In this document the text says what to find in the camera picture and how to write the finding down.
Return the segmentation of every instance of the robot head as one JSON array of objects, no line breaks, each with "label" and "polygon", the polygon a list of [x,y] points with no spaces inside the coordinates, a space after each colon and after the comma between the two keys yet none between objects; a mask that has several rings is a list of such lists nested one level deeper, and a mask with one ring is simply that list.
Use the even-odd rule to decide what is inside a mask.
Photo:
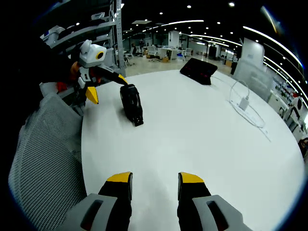
[{"label": "robot head", "polygon": [[84,68],[100,65],[105,59],[106,47],[92,44],[91,40],[86,40],[80,47],[79,63]]}]

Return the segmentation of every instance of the black tablet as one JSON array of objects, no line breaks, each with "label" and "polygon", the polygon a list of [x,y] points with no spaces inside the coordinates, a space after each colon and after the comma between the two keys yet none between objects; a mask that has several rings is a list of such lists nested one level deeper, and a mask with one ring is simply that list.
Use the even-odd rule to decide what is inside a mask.
[{"label": "black tablet", "polygon": [[217,66],[191,58],[180,70],[180,73],[197,81],[202,85],[211,85],[210,77],[217,70]]}]

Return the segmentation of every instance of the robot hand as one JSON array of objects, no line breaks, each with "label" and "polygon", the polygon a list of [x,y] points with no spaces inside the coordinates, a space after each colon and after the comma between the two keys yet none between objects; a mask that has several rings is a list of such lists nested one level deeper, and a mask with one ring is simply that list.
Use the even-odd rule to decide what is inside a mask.
[{"label": "robot hand", "polygon": [[96,88],[94,87],[96,77],[90,75],[89,68],[93,68],[94,72],[98,73],[99,76],[111,81],[123,85],[128,84],[122,75],[103,64],[106,52],[106,47],[92,44],[91,40],[86,40],[80,47],[79,64],[81,67],[79,71],[81,75],[78,78],[78,83],[84,90],[85,96],[95,104],[98,104],[99,101]]}]

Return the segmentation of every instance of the black device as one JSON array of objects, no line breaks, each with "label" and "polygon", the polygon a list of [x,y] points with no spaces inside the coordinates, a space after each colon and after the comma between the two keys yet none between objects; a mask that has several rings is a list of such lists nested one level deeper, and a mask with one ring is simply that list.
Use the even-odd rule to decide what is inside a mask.
[{"label": "black device", "polygon": [[142,107],[139,92],[133,84],[124,85],[120,89],[121,99],[126,117],[139,126],[143,124]]},{"label": "black device", "polygon": [[180,73],[197,81],[202,85],[211,85],[210,77],[217,70],[217,66],[191,58],[180,70]]}]

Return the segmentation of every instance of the floor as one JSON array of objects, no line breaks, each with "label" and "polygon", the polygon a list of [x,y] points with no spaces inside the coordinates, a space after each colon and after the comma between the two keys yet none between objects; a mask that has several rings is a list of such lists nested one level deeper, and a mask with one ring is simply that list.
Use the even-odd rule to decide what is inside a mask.
[{"label": "floor", "polygon": [[[200,59],[202,61],[206,61],[210,64],[214,64],[218,67],[218,71],[231,76],[231,67],[228,67],[223,64],[223,61],[216,61],[205,58],[202,55],[194,55],[192,58]],[[181,69],[190,58],[186,58],[186,61],[183,60],[172,60],[168,63],[163,63],[162,61],[153,61],[153,59],[147,59],[145,56],[143,57],[133,57],[129,60],[132,66],[127,66],[126,68],[126,76],[135,76],[150,72],[156,71],[168,71],[168,70],[177,70]]]}]

